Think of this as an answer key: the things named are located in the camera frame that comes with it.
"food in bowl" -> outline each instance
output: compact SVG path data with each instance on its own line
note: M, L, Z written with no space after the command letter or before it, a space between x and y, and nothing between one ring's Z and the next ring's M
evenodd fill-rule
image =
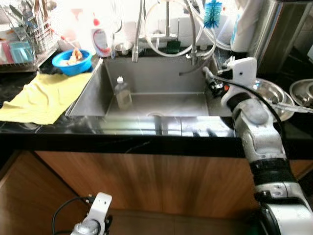
M71 57L68 60L61 60L59 65L60 66L75 65L83 60L84 60L83 54L80 52L78 48L75 48Z

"plastic bottle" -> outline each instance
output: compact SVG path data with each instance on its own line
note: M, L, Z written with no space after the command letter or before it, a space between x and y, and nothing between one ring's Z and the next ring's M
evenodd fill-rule
M128 109L133 104L131 90L122 77L118 77L115 87L118 107L122 110Z
M263 0L235 0L239 13L230 40L234 52L248 52Z
M91 29L91 40L97 55L100 57L111 56L111 47L113 41L111 31L109 29L104 29L100 25L100 21L95 17L95 15L93 25L94 28Z

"blue bowl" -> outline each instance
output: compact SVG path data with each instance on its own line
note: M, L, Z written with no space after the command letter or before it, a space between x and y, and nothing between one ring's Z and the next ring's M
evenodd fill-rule
M73 50L64 51L64 52L56 55L52 59L52 64L53 64L53 66L60 68L60 70L68 76L78 75L78 74L85 72L88 69L90 69L91 57L92 57L91 53L87 50L80 50L80 52L83 54L84 60L75 64L75 65L68 65L68 66L60 65L60 62L62 60L68 60L71 57Z

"yellow towel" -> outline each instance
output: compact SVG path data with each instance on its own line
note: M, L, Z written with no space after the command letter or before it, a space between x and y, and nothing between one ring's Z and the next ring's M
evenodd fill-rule
M68 77L38 74L0 109L0 121L53 124L74 102L91 78L91 73Z

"kitchen sink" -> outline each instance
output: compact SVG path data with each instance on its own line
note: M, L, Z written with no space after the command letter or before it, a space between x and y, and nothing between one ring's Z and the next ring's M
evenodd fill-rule
M201 71L179 76L193 67L185 57L130 58L100 60L80 97L67 110L68 116L160 116L199 117L229 116L210 91L206 92ZM132 92L133 105L120 110L114 95L118 76L122 76Z

